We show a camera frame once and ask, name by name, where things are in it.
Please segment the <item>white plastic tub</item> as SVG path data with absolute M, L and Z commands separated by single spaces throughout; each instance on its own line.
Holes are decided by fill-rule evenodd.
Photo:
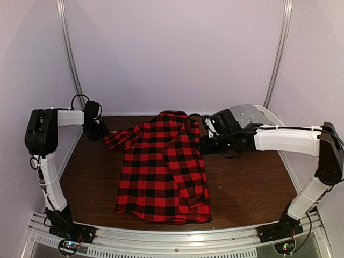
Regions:
M 271 111 L 260 105 L 254 105 L 259 111 L 261 111 L 269 120 L 271 120 L 275 125 L 284 126 L 283 122 L 274 115 Z

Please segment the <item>red black plaid shirt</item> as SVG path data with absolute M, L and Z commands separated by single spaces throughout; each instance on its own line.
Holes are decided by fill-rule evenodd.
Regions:
M 199 138 L 199 122 L 183 111 L 162 111 L 149 121 L 106 136 L 103 140 L 109 151 L 124 151 L 116 212 L 131 212 L 157 224 L 210 222 Z

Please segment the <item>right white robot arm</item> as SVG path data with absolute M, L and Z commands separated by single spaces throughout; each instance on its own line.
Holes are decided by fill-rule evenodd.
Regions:
M 297 127 L 249 123 L 221 125 L 213 119 L 206 122 L 210 135 L 199 139 L 203 154 L 234 150 L 280 151 L 316 156 L 318 168 L 286 210 L 286 217 L 276 224 L 279 237 L 287 237 L 300 220 L 335 185 L 343 182 L 343 141 L 332 123 Z

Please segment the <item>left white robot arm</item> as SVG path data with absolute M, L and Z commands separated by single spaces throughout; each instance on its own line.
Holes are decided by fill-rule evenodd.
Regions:
M 89 140 L 97 141 L 108 134 L 105 122 L 100 120 L 101 114 L 102 107 L 94 103 L 83 110 L 50 108 L 31 112 L 24 142 L 31 155 L 30 165 L 38 171 L 39 184 L 48 210 L 62 212 L 68 206 L 55 162 L 59 143 L 58 129 L 82 127 Z

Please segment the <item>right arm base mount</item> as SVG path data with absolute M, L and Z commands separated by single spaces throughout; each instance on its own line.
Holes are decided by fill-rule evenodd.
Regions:
M 260 243 L 292 238 L 303 232 L 300 220 L 295 220 L 287 214 L 282 214 L 278 222 L 261 225 L 257 228 Z

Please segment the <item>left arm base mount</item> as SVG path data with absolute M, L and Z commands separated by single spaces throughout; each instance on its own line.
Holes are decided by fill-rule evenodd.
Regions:
M 49 234 L 75 242 L 93 243 L 96 229 L 93 226 L 73 222 L 69 205 L 62 211 L 45 208 L 45 212 L 51 223 Z

